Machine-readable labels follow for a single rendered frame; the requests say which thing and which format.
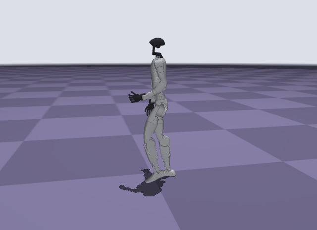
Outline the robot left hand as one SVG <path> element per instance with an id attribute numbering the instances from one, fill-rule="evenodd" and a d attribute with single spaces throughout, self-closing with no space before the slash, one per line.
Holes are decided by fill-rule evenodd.
<path id="1" fill-rule="evenodd" d="M 142 93 L 142 94 L 135 94 L 134 92 L 132 92 L 131 91 L 131 93 L 133 93 L 134 95 L 130 95 L 129 94 L 129 98 L 130 98 L 130 101 L 132 102 L 132 103 L 134 103 L 134 102 L 138 102 L 138 101 L 140 101 L 140 100 L 143 100 L 142 99 L 142 95 L 146 95 L 146 93 Z M 132 99 L 133 98 L 133 99 Z M 134 100 L 134 101 L 133 101 Z"/>

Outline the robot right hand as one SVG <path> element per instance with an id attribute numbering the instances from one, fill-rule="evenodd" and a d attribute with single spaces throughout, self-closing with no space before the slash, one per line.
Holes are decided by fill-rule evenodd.
<path id="1" fill-rule="evenodd" d="M 155 103 L 155 102 L 154 102 L 154 103 Z M 149 104 L 148 104 L 148 106 L 145 108 L 145 112 L 146 112 L 146 110 L 147 110 L 147 116 L 148 116 L 148 112 L 149 112 L 149 114 L 150 114 L 150 111 L 153 110 L 153 108 L 154 108 L 154 103 L 151 102 L 151 99 L 149 100 Z"/>

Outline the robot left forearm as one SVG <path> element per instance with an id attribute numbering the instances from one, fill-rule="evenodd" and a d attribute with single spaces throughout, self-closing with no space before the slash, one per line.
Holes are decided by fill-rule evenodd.
<path id="1" fill-rule="evenodd" d="M 157 94 L 161 93 L 164 88 L 165 88 L 165 83 L 161 82 L 158 84 L 157 87 L 154 87 L 154 89 L 152 89 L 150 92 L 146 93 L 146 95 L 142 95 L 142 99 L 143 100 L 152 99 L 153 96 L 156 96 Z"/>

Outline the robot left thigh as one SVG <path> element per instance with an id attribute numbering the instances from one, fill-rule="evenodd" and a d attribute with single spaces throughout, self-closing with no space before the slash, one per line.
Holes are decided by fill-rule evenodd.
<path id="1" fill-rule="evenodd" d="M 146 143 L 152 139 L 154 142 L 155 140 L 151 137 L 154 133 L 157 125 L 158 125 L 158 117 L 163 117 L 166 113 L 167 109 L 165 108 L 165 105 L 161 103 L 161 105 L 156 105 L 153 110 L 150 112 L 146 123 L 144 127 L 144 144 L 146 146 Z M 157 115 L 157 116 L 155 116 Z M 155 142 L 156 143 L 156 142 Z M 146 146 L 147 147 L 147 146 Z"/>

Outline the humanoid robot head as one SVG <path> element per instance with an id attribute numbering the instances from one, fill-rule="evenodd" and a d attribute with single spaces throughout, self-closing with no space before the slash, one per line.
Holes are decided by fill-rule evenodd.
<path id="1" fill-rule="evenodd" d="M 152 55 L 156 55 L 156 57 L 159 56 L 160 58 L 163 58 L 163 56 L 161 55 L 160 52 L 155 52 L 155 47 L 156 47 L 156 48 L 160 48 L 160 46 L 165 45 L 164 40 L 161 39 L 161 38 L 154 38 L 154 39 L 150 40 L 149 43 L 153 46 L 153 53 L 152 53 Z"/>

